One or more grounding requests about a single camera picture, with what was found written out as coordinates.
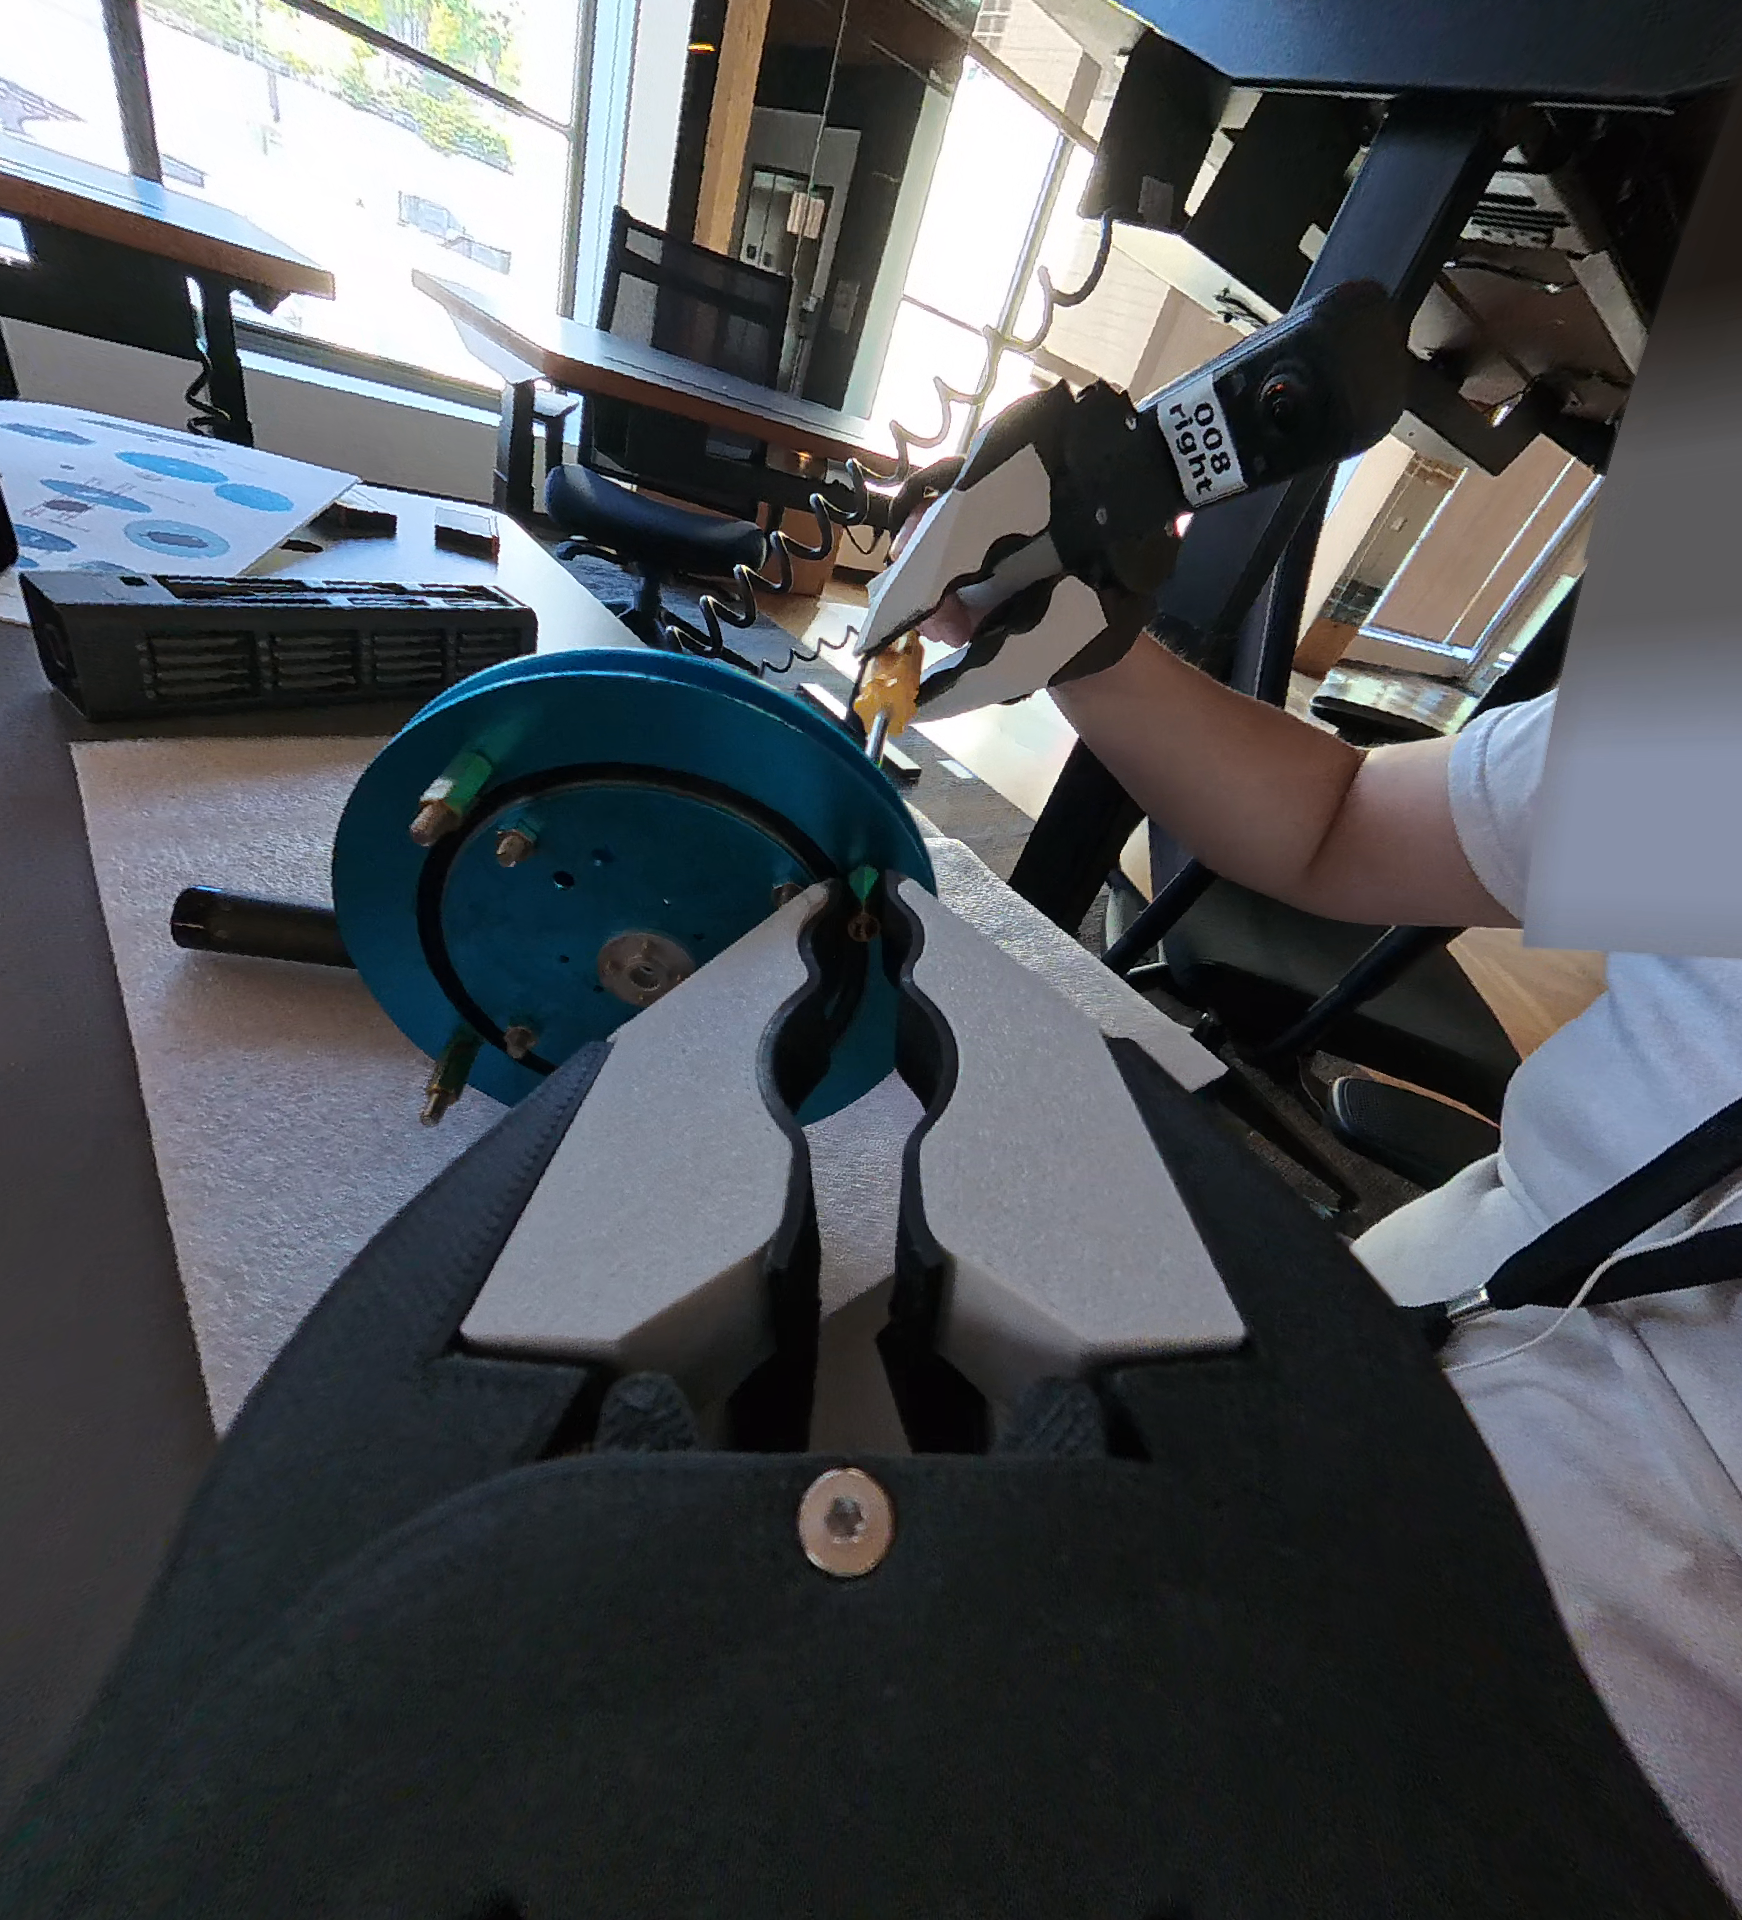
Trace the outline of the dark blue office chair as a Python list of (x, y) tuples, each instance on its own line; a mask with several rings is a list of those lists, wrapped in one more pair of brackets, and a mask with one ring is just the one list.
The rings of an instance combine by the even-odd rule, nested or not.
[(735, 583), (741, 566), (766, 566), (766, 534), (755, 523), (645, 498), (583, 464), (549, 467), (546, 512), (568, 534), (554, 551), (560, 563), (611, 560), (639, 574), (639, 597), (611, 611), (659, 650), (679, 650), (679, 636), (687, 650), (707, 639), (667, 622), (662, 594), (670, 577)]

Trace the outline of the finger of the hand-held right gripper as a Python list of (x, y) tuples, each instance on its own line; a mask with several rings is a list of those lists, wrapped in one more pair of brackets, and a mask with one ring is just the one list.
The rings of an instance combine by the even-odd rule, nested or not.
[(1012, 704), (1114, 656), (1114, 597), (1063, 571), (1055, 543), (1029, 546), (953, 591), (981, 619), (964, 648), (925, 667), (922, 721)]
[(953, 492), (933, 501), (905, 551), (885, 568), (860, 633), (879, 653), (916, 631), (942, 599), (1024, 549), (1049, 546), (1052, 484), (1038, 447), (1018, 447), (987, 475), (967, 464)]

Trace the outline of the black framed window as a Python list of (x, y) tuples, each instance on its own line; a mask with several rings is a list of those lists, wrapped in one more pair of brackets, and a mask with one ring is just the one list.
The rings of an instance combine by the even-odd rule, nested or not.
[(489, 387), (413, 274), (568, 303), (597, 48), (594, 3), (0, 3), (0, 133), (334, 277), (243, 322)]

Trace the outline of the black screwdriver bit case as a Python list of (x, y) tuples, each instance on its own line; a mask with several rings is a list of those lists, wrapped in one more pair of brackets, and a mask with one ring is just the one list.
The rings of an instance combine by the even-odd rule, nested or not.
[(421, 704), (529, 656), (537, 614), (492, 585), (28, 571), (48, 681), (88, 721)]

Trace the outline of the blue round metal turntable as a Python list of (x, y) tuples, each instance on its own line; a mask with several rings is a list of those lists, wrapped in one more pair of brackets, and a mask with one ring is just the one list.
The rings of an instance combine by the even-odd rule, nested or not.
[(512, 659), (430, 701), (334, 837), (334, 913), (410, 1043), (518, 1103), (814, 882), (843, 885), (834, 1063), (803, 1117), (894, 1052), (877, 877), (936, 891), (891, 780), (786, 690), (690, 656)]

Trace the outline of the brown table with black frame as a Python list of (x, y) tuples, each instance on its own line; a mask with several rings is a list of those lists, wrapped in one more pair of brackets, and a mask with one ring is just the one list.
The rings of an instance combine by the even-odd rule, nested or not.
[[(0, 320), (195, 362), (192, 427), (221, 441), (252, 444), (232, 294), (263, 311), (334, 297), (322, 266), (252, 221), (11, 133), (0, 133), (0, 215), (20, 221), (28, 254), (0, 254)], [(0, 334), (0, 396), (17, 393)]]
[(882, 452), (879, 433), (865, 418), (563, 317), (551, 317), (543, 328), (520, 328), (450, 277), (416, 269), (410, 280), (419, 294), (441, 305), (464, 348), (503, 385), (495, 503), (506, 512), (526, 506), (529, 484), (518, 452), (534, 418), (540, 382), (585, 402), (619, 402), (693, 421), (718, 444), (769, 447), (761, 464), (715, 458), (693, 464), (693, 472), (662, 475), (656, 486), (670, 498), (696, 498), (704, 506), (749, 501), (772, 512), (803, 512), (812, 492), (823, 492), (848, 461), (857, 461), (874, 484), (894, 481), (899, 472), (896, 458)]

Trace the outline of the printed instruction sheet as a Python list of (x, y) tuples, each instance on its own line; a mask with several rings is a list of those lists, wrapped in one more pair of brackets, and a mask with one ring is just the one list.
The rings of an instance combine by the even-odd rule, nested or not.
[(0, 402), (0, 486), (20, 543), (0, 574), (0, 619), (25, 622), (28, 568), (235, 577), (353, 484), (232, 441)]

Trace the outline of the person's right forearm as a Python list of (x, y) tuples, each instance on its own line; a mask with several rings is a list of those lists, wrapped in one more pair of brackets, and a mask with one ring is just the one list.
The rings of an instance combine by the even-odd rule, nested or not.
[(1510, 927), (1448, 797), (1454, 738), (1357, 752), (1154, 636), (1052, 687), (1123, 789), (1216, 877), (1349, 925)]

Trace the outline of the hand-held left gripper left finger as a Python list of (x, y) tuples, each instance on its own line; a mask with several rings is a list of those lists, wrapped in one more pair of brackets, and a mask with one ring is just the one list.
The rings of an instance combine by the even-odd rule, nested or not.
[(834, 885), (814, 882), (611, 1041), (461, 1323), (478, 1354), (667, 1374), (738, 1448), (803, 1451)]

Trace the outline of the person's white shirt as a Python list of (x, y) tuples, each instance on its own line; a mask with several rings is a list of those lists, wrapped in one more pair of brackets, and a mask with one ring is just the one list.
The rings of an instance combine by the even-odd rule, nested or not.
[[(1482, 1284), (1742, 1097), (1742, 959), (1612, 953), (1606, 990), (1513, 1075), (1502, 1145), (1355, 1253), (1400, 1304)], [(1510, 1312), (1451, 1343), (1578, 1657), (1742, 1909), (1742, 1281)]]

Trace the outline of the yellow-handled screwdriver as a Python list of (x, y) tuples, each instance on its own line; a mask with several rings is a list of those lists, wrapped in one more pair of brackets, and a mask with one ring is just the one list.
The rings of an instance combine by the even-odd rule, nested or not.
[(885, 747), (916, 718), (922, 665), (922, 639), (916, 631), (908, 631), (877, 650), (860, 670), (851, 710), (865, 732), (871, 761), (882, 761)]

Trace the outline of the black office chair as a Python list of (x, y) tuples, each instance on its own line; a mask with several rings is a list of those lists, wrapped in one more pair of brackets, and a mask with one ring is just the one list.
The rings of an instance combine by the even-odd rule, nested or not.
[(1454, 939), (1340, 925), (1210, 882), (1137, 978), (1168, 987), (1363, 1162), (1437, 1188), (1499, 1148), (1519, 1066)]

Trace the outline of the white foam sheet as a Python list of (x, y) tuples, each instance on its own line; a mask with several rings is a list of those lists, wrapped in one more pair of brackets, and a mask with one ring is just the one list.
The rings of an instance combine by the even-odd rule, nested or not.
[[(356, 1250), (501, 1111), (549, 1089), (549, 1075), (518, 1103), (472, 1089), (407, 1041), (356, 967), (173, 942), (170, 908), (198, 885), (334, 911), (334, 837), (376, 755), (322, 732), (74, 752), (218, 1428)], [(1219, 1075), (1182, 1026), (1111, 981), (981, 860), (942, 840), (925, 848), (930, 896), (1111, 1043), (1140, 1046), (1185, 1089)], [(922, 1106), (899, 1077), (891, 993), (891, 1069), (829, 1117), (803, 1117), (803, 1103), (795, 1114), (809, 1148), (820, 1312), (888, 1284), (896, 1267), (902, 1157)], [(594, 1041), (605, 1058), (616, 1035)], [(563, 1063), (594, 1066), (594, 1043)]]

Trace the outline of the black mesh chair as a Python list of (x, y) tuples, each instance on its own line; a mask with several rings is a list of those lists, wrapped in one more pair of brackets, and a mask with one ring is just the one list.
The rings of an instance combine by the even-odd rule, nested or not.
[(775, 387), (792, 280), (614, 212), (597, 328)]

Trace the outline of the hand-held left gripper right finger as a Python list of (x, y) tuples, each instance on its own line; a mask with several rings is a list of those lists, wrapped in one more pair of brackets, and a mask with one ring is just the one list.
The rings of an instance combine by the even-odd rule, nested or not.
[(1244, 1323), (1100, 1026), (919, 882), (882, 879), (905, 1142), (877, 1337), (913, 1451), (978, 1453), (1041, 1380), (1230, 1354)]

